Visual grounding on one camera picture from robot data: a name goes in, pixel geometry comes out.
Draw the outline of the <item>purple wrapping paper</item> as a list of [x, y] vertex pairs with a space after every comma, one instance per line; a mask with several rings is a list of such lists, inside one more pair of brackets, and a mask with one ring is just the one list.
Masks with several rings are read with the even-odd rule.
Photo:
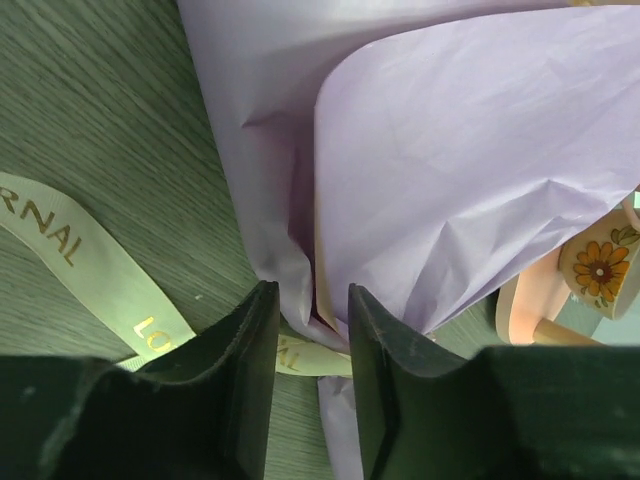
[[629, 1], [183, 1], [249, 262], [347, 348], [358, 283], [427, 333], [639, 183]]

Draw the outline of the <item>cream ribbon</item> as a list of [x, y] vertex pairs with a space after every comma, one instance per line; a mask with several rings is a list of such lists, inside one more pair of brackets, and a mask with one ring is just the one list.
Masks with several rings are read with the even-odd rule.
[[35, 180], [1, 175], [1, 224], [134, 352], [129, 371], [213, 363], [237, 330], [196, 334], [155, 281], [78, 202]]

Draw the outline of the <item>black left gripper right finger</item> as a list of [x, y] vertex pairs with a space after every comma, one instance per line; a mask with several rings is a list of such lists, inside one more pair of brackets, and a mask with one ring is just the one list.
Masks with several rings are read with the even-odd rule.
[[498, 346], [464, 359], [351, 285], [368, 479], [635, 479], [635, 347]]

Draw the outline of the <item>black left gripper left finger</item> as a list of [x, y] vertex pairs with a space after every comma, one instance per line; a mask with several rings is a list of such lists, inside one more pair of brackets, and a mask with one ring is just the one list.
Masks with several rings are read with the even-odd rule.
[[1, 360], [5, 479], [260, 479], [279, 288], [130, 372], [92, 357]]

